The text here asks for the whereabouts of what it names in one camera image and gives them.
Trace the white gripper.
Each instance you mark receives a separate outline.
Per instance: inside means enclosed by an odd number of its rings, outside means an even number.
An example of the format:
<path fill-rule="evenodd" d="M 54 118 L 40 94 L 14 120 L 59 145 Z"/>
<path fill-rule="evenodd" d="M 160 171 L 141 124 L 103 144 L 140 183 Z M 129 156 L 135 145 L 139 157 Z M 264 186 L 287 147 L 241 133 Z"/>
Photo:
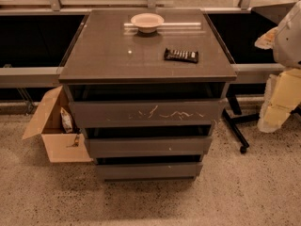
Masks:
<path fill-rule="evenodd" d="M 273 49 L 276 34 L 277 28 L 271 28 L 257 38 L 254 45 L 263 50 Z M 289 69 L 280 75 L 271 74 L 266 82 L 258 129 L 264 133 L 275 132 L 300 104 L 301 70 Z"/>

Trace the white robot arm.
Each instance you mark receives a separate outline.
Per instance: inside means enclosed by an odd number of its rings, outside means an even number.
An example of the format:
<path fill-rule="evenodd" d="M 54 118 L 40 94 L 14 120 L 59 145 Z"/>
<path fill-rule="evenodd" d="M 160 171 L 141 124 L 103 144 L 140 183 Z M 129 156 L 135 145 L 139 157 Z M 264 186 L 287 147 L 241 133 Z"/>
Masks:
<path fill-rule="evenodd" d="M 257 38 L 255 46 L 272 49 L 274 61 L 285 67 L 270 75 L 265 87 L 258 129 L 273 133 L 301 104 L 301 1 L 298 1 L 277 27 Z"/>

